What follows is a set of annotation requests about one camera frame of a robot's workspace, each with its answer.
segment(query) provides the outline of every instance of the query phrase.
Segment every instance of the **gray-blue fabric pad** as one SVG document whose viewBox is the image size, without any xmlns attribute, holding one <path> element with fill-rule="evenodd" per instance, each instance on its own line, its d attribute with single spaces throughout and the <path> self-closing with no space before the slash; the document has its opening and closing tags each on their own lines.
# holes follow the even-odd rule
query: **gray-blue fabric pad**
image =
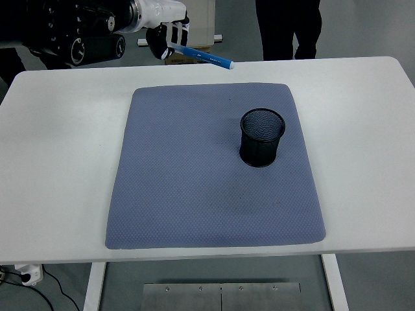
<svg viewBox="0 0 415 311">
<path fill-rule="evenodd" d="M 239 122 L 270 108 L 285 120 L 277 158 L 239 157 Z M 136 90 L 108 216 L 110 249 L 306 244 L 326 231 L 289 88 L 283 84 Z"/>
</svg>

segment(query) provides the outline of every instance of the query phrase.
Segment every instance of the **metal frame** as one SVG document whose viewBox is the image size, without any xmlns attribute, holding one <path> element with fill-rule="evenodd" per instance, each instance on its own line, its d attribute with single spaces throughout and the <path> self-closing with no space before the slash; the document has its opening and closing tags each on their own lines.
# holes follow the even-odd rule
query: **metal frame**
<svg viewBox="0 0 415 311">
<path fill-rule="evenodd" d="M 349 311 L 346 293 L 335 254 L 321 255 L 333 311 Z M 93 262 L 86 291 L 84 311 L 98 311 L 104 284 L 106 262 Z"/>
</svg>

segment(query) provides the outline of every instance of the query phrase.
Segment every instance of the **black mesh pen holder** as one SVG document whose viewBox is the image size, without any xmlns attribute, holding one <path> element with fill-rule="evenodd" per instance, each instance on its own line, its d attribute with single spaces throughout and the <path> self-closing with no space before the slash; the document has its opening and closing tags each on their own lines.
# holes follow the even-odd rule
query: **black mesh pen holder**
<svg viewBox="0 0 415 311">
<path fill-rule="evenodd" d="M 241 119 L 241 159 L 252 167 L 266 167 L 277 156 L 279 139 L 284 134 L 285 122 L 271 109 L 257 108 Z"/>
</svg>

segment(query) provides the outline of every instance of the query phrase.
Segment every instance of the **cardboard box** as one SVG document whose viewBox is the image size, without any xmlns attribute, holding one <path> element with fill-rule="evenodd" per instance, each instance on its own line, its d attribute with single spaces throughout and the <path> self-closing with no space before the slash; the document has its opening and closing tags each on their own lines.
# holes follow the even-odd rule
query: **cardboard box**
<svg viewBox="0 0 415 311">
<path fill-rule="evenodd" d="M 210 47 L 195 47 L 194 49 L 210 53 Z M 192 57 L 184 56 L 178 53 L 174 53 L 172 56 L 168 57 L 166 60 L 164 60 L 165 65 L 183 65 L 183 64 L 189 64 L 189 63 L 205 63 L 202 60 L 197 60 Z"/>
</svg>

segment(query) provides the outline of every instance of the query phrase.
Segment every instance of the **person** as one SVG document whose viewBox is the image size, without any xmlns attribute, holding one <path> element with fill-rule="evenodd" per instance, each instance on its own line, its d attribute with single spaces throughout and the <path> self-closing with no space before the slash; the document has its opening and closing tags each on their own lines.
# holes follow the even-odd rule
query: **person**
<svg viewBox="0 0 415 311">
<path fill-rule="evenodd" d="M 64 63 L 59 57 L 50 54 L 36 54 L 48 70 L 53 69 L 70 69 L 71 66 Z M 7 84 L 12 85 L 14 78 L 21 72 L 25 71 L 25 66 L 17 50 L 13 47 L 0 49 L 0 78 Z"/>
<path fill-rule="evenodd" d="M 255 6 L 264 60 L 291 60 L 294 34 L 295 59 L 316 57 L 322 29 L 320 0 L 255 0 Z"/>
</svg>

